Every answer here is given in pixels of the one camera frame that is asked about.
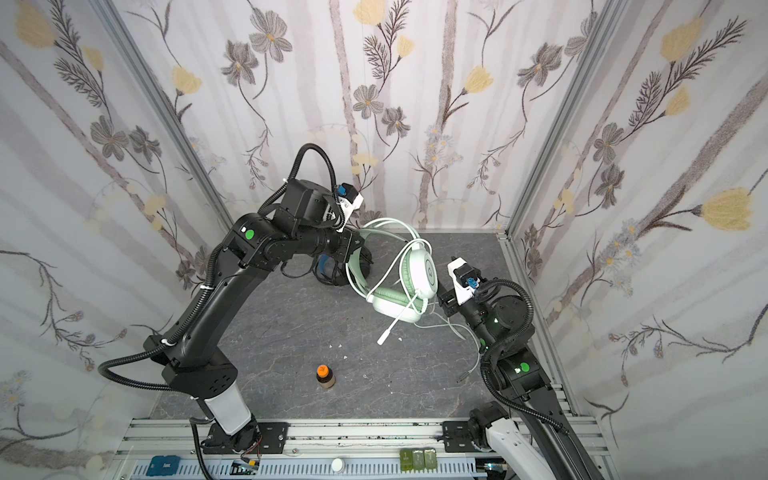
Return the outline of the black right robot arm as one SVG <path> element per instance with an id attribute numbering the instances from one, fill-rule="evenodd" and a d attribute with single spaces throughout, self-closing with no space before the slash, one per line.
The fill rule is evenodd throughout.
<path id="1" fill-rule="evenodd" d="M 535 310 L 525 289 L 504 279 L 469 290 L 440 285 L 437 299 L 448 317 L 461 315 L 481 343 L 479 372 L 493 401 L 470 414 L 473 446 L 500 456 L 511 478 L 601 479 L 528 346 Z"/>

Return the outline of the black blue headphones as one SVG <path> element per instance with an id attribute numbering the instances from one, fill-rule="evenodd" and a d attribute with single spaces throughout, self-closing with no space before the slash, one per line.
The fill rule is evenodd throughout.
<path id="1" fill-rule="evenodd" d="M 364 279 L 370 275 L 372 263 L 371 251 L 363 246 L 360 255 L 360 269 Z M 349 285 L 344 266 L 327 255 L 319 255 L 313 259 L 311 273 L 323 285 L 334 287 Z"/>

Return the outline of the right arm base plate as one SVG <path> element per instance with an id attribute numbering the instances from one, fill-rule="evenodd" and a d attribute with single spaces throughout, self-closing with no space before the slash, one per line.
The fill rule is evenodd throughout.
<path id="1" fill-rule="evenodd" d="M 447 453 L 498 453 L 529 446 L 517 424 L 501 418 L 483 424 L 477 419 L 444 421 L 440 436 Z"/>

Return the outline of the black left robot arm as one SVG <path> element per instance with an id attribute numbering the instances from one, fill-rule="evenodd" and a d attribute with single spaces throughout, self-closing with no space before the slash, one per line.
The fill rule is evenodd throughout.
<path id="1" fill-rule="evenodd" d="M 347 221 L 362 203 L 348 183 L 328 191 L 310 181 L 289 181 L 271 218 L 248 213 L 234 223 L 211 253 L 206 278 L 182 318 L 145 341 L 146 349 L 159 350 L 152 358 L 163 365 L 165 384 L 195 399 L 225 435 L 256 427 L 236 385 L 237 368 L 218 346 L 227 327 L 257 286 L 294 256 L 347 262 L 363 240 L 335 221 Z"/>

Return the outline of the mint green headphones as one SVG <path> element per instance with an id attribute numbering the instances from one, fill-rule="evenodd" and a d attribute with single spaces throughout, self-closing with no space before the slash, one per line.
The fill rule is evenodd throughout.
<path id="1" fill-rule="evenodd" d="M 358 233 L 363 240 L 372 235 L 387 236 L 401 241 L 402 247 L 373 286 L 363 274 L 362 248 L 358 248 L 345 265 L 351 287 L 379 314 L 397 322 L 417 323 L 438 290 L 432 245 L 414 227 L 389 217 L 364 224 Z"/>

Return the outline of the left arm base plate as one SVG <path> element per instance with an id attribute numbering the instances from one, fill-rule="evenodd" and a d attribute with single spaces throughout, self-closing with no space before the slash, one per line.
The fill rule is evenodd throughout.
<path id="1" fill-rule="evenodd" d="M 228 435 L 216 422 L 202 440 L 205 454 L 282 454 L 288 439 L 288 422 L 256 422 L 246 424 L 239 432 Z"/>

